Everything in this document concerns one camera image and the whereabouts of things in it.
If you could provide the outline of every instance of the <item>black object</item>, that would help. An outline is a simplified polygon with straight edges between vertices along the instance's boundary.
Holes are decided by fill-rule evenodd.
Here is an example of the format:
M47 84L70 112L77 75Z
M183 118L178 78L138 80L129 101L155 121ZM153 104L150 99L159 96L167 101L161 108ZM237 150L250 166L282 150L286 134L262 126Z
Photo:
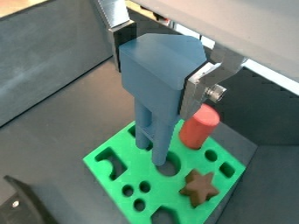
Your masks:
M155 13L155 12L154 12L154 16L155 16L157 21L159 21L161 19L162 19L162 20L166 20L166 17L163 17L162 15L159 15L159 14Z
M0 206L0 224L58 224L31 187L10 176L5 179L17 193Z

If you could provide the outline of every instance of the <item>red cylinder block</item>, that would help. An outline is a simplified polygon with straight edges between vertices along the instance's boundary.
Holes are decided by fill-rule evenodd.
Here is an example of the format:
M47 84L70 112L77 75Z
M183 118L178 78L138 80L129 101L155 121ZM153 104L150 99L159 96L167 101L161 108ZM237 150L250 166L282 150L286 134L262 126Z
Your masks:
M183 144L191 149L199 150L219 122L221 116L217 110L203 103L198 112L182 126L179 136Z

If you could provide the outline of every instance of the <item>bolt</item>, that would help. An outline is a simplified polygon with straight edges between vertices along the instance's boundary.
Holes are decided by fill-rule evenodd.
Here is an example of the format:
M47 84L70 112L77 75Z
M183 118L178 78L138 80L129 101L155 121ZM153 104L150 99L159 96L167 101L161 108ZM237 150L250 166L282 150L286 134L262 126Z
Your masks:
M18 200L15 203L14 203L14 207L19 207L21 205L21 201Z
M206 95L214 102L219 102L226 92L227 89L217 84L206 90Z

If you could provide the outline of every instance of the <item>brown star block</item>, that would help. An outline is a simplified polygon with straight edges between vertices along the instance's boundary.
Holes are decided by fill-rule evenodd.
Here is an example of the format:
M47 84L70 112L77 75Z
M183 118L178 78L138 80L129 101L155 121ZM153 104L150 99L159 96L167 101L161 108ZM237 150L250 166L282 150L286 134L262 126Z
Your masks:
M186 187L181 190L181 194L190 196L194 207L221 193L211 184L213 176L213 172L202 175L197 170L191 170L185 178Z

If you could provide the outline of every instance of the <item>green foam board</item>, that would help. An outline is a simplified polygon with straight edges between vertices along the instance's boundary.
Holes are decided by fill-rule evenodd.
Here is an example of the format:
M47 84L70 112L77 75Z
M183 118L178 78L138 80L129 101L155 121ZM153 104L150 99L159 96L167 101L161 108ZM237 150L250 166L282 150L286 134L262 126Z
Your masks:
M167 156L178 171L173 176L159 172L153 164L151 151L137 148L134 122L83 159L133 224L151 224L158 209L173 214L179 224L205 223L246 170L211 137L199 150L190 150L179 139L182 125L183 121L175 127ZM119 161L117 169L114 160ZM185 177L193 169L202 174L214 172L213 185L219 189L219 195L197 208L191 206L190 198L179 194L186 184Z

